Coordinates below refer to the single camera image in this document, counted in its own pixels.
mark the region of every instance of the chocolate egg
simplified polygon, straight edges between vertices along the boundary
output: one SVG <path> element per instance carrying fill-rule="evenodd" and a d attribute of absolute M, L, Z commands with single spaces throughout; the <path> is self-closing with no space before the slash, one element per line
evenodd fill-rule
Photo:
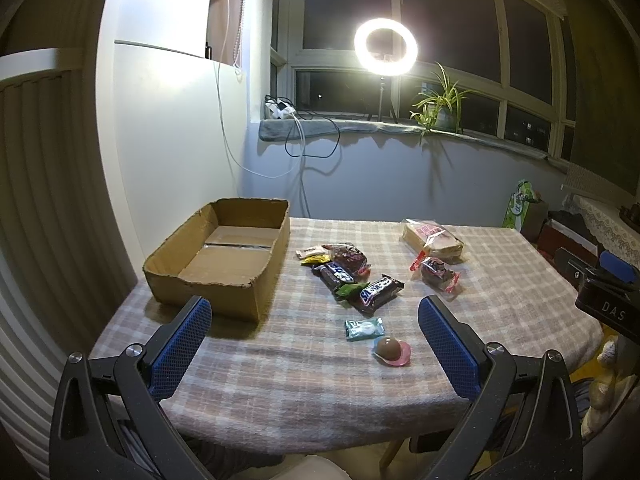
<path fill-rule="evenodd" d="M 387 361 L 397 361 L 402 355 L 402 348 L 397 339 L 383 337 L 376 344 L 376 354 Z"/>

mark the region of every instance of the ring light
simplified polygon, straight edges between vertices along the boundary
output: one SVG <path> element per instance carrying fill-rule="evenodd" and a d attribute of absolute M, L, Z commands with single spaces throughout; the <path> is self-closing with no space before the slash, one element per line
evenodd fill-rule
<path fill-rule="evenodd" d="M 406 53 L 400 61 L 380 61 L 379 59 L 374 58 L 367 50 L 367 38 L 369 37 L 369 34 L 375 30 L 380 30 L 381 28 L 389 28 L 400 34 L 404 39 L 404 43 L 406 44 Z M 374 74 L 404 74 L 411 70 L 411 67 L 414 65 L 415 60 L 418 57 L 418 44 L 415 42 L 414 35 L 402 23 L 398 23 L 395 20 L 389 20 L 387 18 L 376 18 L 360 25 L 356 31 L 354 46 L 356 56 L 358 57 L 361 65 Z"/>

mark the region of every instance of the chair leg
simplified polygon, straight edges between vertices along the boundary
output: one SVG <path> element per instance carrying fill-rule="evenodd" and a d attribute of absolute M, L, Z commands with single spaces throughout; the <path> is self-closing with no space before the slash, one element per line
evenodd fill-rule
<path fill-rule="evenodd" d="M 389 464 L 391 464 L 395 456 L 398 454 L 398 451 L 400 451 L 402 444 L 404 444 L 404 439 L 392 440 L 388 446 L 386 446 L 385 452 L 380 459 L 380 471 L 384 471 L 389 467 Z"/>

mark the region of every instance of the blue gripper pad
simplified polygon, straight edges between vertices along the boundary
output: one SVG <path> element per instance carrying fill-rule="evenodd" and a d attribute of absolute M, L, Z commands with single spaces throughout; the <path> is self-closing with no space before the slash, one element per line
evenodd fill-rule
<path fill-rule="evenodd" d="M 473 402 L 480 394 L 478 363 L 428 297 L 418 307 L 418 324 L 453 389 Z"/>
<path fill-rule="evenodd" d="M 200 298 L 151 365 L 149 393 L 156 401 L 175 393 L 210 326 L 211 305 Z"/>
<path fill-rule="evenodd" d="M 638 280 L 638 270 L 609 251 L 602 251 L 599 261 L 603 269 L 624 283 L 634 283 Z"/>

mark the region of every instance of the plant pot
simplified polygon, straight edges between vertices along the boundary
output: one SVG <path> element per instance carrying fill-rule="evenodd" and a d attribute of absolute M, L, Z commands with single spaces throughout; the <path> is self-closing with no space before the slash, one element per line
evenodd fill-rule
<path fill-rule="evenodd" d="M 434 103 L 429 103 L 427 105 L 427 110 L 432 112 L 435 107 Z M 432 126 L 434 130 L 444 130 L 446 132 L 456 132 L 456 123 L 458 121 L 458 117 L 455 111 L 449 110 L 447 107 L 442 107 L 438 111 L 438 117 L 436 118 L 435 124 Z"/>

